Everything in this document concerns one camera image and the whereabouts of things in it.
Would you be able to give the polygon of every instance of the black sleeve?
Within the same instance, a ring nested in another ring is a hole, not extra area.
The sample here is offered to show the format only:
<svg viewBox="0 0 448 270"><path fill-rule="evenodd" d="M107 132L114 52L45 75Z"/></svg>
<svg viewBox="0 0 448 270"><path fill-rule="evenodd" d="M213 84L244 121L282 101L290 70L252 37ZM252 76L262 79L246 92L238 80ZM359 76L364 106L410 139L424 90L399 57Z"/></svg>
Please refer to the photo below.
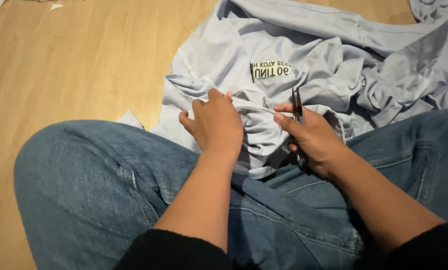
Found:
<svg viewBox="0 0 448 270"><path fill-rule="evenodd" d="M202 239L167 230L138 236L114 270L232 269L224 251Z"/></svg>
<svg viewBox="0 0 448 270"><path fill-rule="evenodd" d="M448 269L448 223L393 250L387 263L389 269Z"/></svg>

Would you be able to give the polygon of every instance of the cut fabric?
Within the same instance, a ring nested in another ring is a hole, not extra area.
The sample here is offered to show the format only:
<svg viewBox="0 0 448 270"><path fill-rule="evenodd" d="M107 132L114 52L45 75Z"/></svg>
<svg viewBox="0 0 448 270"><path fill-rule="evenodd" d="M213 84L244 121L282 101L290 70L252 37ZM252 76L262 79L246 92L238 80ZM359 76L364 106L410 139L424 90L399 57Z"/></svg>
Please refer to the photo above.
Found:
<svg viewBox="0 0 448 270"><path fill-rule="evenodd" d="M235 171L259 179L288 154L290 136L272 108L289 102L293 87L344 141L448 108L448 19L388 25L289 0L220 0L178 49L171 73L151 132L200 152L179 112L192 118L194 99L231 91L245 128Z"/></svg>

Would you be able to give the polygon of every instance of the light blue fabric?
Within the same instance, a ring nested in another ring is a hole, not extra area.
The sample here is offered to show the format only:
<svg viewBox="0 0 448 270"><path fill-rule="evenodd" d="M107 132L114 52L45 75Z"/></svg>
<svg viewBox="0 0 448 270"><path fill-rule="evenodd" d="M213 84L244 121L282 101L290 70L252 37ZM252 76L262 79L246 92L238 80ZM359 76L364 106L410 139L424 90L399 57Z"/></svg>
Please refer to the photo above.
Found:
<svg viewBox="0 0 448 270"><path fill-rule="evenodd" d="M448 220L448 110L414 116L348 144ZM157 135L107 121L67 121L35 134L17 157L14 177L38 269L111 269L133 239L156 223L197 158ZM361 256L368 235L332 184L295 166L264 182L233 175L228 254L241 266L382 267L383 255L373 245Z"/></svg>
<svg viewBox="0 0 448 270"><path fill-rule="evenodd" d="M177 51L151 132L199 152L177 115L186 109L192 117L191 101L206 100L211 88L232 91L246 132L235 171L259 179L287 154L289 134L272 108L289 102L292 87L310 109L335 119L343 140L448 108L447 19L389 25L295 1L220 0ZM292 70L253 78L250 64L264 61Z"/></svg>

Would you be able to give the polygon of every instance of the jeans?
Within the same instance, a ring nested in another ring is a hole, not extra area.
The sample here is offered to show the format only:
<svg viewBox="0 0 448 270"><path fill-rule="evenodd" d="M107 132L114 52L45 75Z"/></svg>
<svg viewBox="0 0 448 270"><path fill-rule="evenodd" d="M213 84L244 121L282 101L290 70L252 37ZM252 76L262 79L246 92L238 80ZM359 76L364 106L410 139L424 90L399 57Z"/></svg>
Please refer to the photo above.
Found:
<svg viewBox="0 0 448 270"><path fill-rule="evenodd" d="M448 220L448 110L348 145ZM14 178L38 269L112 269L170 205L197 159L157 135L108 121L67 121L36 133L17 157ZM267 181L233 175L228 250L237 265L273 270L378 268L383 259L347 198L292 165Z"/></svg>

